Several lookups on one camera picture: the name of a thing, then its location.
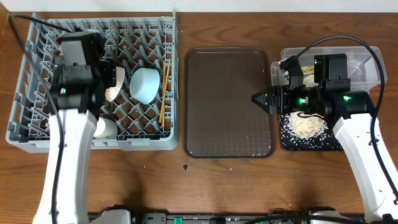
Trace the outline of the white bowl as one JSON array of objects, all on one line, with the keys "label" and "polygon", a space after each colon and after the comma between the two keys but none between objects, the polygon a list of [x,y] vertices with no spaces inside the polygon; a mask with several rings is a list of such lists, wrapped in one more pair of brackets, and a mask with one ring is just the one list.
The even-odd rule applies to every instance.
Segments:
[{"label": "white bowl", "polygon": [[104,94],[106,101],[111,102],[118,96],[124,83],[125,74],[125,69],[122,67],[116,67],[116,84],[115,86],[111,86],[105,90]]}]

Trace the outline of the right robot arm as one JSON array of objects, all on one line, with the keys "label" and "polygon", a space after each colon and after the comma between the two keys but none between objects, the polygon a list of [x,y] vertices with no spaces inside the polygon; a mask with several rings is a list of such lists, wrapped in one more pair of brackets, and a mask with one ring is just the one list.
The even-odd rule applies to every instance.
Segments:
[{"label": "right robot arm", "polygon": [[316,55],[315,86],[303,83],[296,57],[280,63],[286,85],[272,86],[251,100],[268,114],[317,115],[332,128],[359,187],[368,223],[397,223],[397,168],[382,138],[374,106],[364,90],[351,90],[346,54]]}]

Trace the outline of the white cup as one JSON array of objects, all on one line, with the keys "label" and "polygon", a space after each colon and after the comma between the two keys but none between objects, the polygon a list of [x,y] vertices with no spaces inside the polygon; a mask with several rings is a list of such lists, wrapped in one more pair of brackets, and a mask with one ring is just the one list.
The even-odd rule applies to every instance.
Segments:
[{"label": "white cup", "polygon": [[95,139],[112,139],[118,134],[118,126],[110,119],[99,117],[96,131],[94,133]]}]

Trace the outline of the green orange snack wrapper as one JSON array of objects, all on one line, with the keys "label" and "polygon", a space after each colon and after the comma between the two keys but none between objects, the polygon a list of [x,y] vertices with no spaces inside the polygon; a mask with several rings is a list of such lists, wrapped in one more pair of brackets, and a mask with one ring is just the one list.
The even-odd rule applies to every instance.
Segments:
[{"label": "green orange snack wrapper", "polygon": [[315,73],[315,67],[314,66],[301,67],[301,70],[302,70],[304,76],[313,75]]}]

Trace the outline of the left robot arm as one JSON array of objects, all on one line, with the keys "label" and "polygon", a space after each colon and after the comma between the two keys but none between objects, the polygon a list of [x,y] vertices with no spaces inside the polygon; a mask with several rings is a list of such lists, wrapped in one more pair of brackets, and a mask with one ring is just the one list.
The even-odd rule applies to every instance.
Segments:
[{"label": "left robot arm", "polygon": [[116,84],[116,67],[104,60],[98,32],[63,34],[61,55],[53,58],[53,79],[46,91],[50,148],[44,188],[34,223],[88,223],[87,176],[90,149],[105,102]]}]

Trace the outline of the light blue bowl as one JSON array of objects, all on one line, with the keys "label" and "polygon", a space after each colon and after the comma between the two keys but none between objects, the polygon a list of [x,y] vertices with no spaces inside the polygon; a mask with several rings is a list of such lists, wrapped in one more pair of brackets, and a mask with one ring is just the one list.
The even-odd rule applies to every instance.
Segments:
[{"label": "light blue bowl", "polygon": [[156,96],[160,85],[160,74],[153,68],[137,69],[130,81],[130,95],[140,103],[148,105]]}]

